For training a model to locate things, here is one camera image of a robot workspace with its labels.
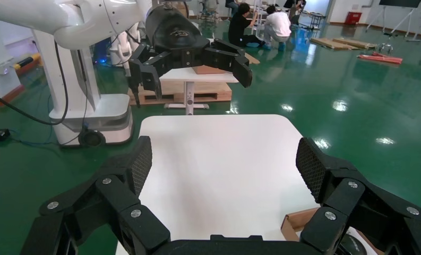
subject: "wooden board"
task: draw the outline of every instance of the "wooden board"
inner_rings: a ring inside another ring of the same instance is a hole
[[[376,48],[377,46],[377,44],[370,44],[363,41],[356,41],[356,40],[350,40],[350,39],[345,39],[345,38],[335,38],[333,39],[333,41],[341,43],[341,44],[351,45],[357,48],[362,48],[362,49],[371,49],[371,48]]]
[[[351,45],[341,44],[339,42],[332,41],[331,39],[328,39],[328,38],[311,38],[310,41],[316,44],[326,46],[331,49],[359,49]]]
[[[257,58],[251,56],[250,54],[245,52],[245,57],[250,61],[250,64],[260,64],[260,61]]]
[[[184,102],[184,83],[177,81],[162,82],[162,99],[157,100],[153,91],[139,87],[141,105],[170,104]],[[135,98],[129,89],[129,105],[135,105]],[[195,102],[231,101],[232,90],[225,82],[195,82]]]

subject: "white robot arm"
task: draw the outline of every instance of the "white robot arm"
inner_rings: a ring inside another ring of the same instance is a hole
[[[82,49],[144,21],[151,0],[0,0],[0,20],[54,35]]]

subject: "black cable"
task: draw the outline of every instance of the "black cable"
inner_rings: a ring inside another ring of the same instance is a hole
[[[184,5],[185,5],[185,11],[186,11],[186,13],[187,13],[187,19],[189,19],[190,18],[190,11],[188,10],[188,5],[187,5],[187,2],[183,2],[184,3]]]
[[[50,126],[55,126],[55,125],[59,125],[60,123],[62,123],[65,120],[66,113],[68,112],[68,91],[67,91],[67,88],[66,88],[65,75],[63,74],[63,68],[62,68],[62,64],[60,62],[60,56],[59,56],[59,53],[58,53],[58,47],[57,47],[57,42],[56,41],[54,41],[54,45],[55,45],[55,49],[56,49],[58,66],[60,67],[60,73],[62,75],[63,87],[65,89],[65,111],[63,113],[62,118],[59,121],[57,121],[57,122],[46,122],[46,121],[42,121],[42,120],[40,120],[40,119],[38,119],[38,118],[36,118],[36,117],[34,117],[34,116],[26,113],[26,112],[20,110],[19,108],[13,106],[12,104],[7,103],[2,98],[0,98],[0,103],[1,104],[9,107],[10,109],[16,111],[17,113],[19,113],[19,114],[21,114],[21,115],[23,115],[23,116],[25,116],[27,118],[30,118],[31,120],[36,121],[38,123],[41,123],[41,124],[44,124],[44,125],[50,125]]]
[[[127,35],[132,39],[132,40],[134,40],[134,42],[136,42],[136,43],[138,43],[138,44],[140,44],[140,42],[137,40],[137,39],[135,39],[132,35],[131,35],[131,33],[129,33],[129,29],[127,29],[126,30],[126,33],[127,33]],[[130,60],[130,58],[128,58],[126,61],[124,61],[124,62],[119,62],[119,63],[117,63],[117,64],[108,64],[109,66],[117,66],[117,65],[122,65],[122,64],[124,64],[124,63],[126,63],[126,62],[128,62]]]
[[[129,33],[129,29],[127,29],[126,30],[126,33],[127,33],[127,35],[132,39],[132,40],[134,40],[134,42],[136,42],[136,43],[138,43],[138,44],[140,44],[140,42],[137,40],[137,39],[135,39],[132,35],[131,35],[131,33]]]
[[[80,52],[79,52],[79,50],[78,50],[78,56],[79,56],[79,62],[81,63],[81,66],[82,66],[82,57],[81,57],[81,54],[80,54]],[[88,99],[87,99],[87,96],[88,96],[88,86],[87,86],[87,80],[86,80],[86,78],[85,78],[85,74],[83,75],[83,79],[84,79],[84,82],[85,82],[85,111],[84,111],[84,116],[82,117],[82,126],[81,126],[81,128],[83,129],[83,127],[84,127],[84,124],[85,124],[85,115],[87,114],[87,102],[88,102]],[[68,143],[70,143],[70,142],[72,142],[74,139],[76,139],[76,138],[78,138],[79,136],[80,136],[80,134],[81,134],[81,132],[79,132],[79,134],[77,134],[73,139],[71,139],[70,141],[68,141],[68,142],[64,142],[64,143],[59,143],[58,145],[59,146],[63,146],[63,145],[66,145],[66,144],[68,144]]]

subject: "cardboard box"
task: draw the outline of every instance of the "cardboard box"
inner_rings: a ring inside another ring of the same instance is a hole
[[[339,42],[332,41],[331,39],[328,39],[328,38],[311,38],[310,41],[316,44],[323,45],[327,48],[331,48],[331,49],[359,49],[351,45],[341,44]]]
[[[287,241],[299,241],[299,234],[304,226],[309,222],[318,208],[287,214],[283,219],[281,232]],[[376,249],[371,242],[362,234],[362,232],[350,227],[347,234],[358,239],[365,247],[368,255],[384,255],[384,253]]]
[[[214,68],[214,67],[210,67],[210,66],[206,66],[206,65],[194,66],[192,68],[193,68],[193,70],[195,71],[196,74],[216,74],[216,73],[225,73],[226,72],[224,70]]]
[[[361,49],[374,49],[377,47],[377,44],[370,44],[368,42],[350,40],[350,39],[345,39],[345,38],[335,38],[333,39],[333,41],[336,41],[341,44],[351,45],[351,46],[361,48]]]

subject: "white table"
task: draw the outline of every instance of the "white table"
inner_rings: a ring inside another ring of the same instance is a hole
[[[279,115],[153,116],[140,135],[152,168],[140,200],[171,240],[284,240],[285,214],[319,206],[295,166],[302,137]],[[117,255],[127,255],[118,244]]]
[[[193,115],[193,108],[209,108],[209,105],[207,104],[194,104],[195,82],[238,82],[230,72],[220,74],[196,74],[191,67],[172,69],[160,77],[160,81],[184,82],[184,103],[165,104],[165,108],[185,108],[185,115]]]

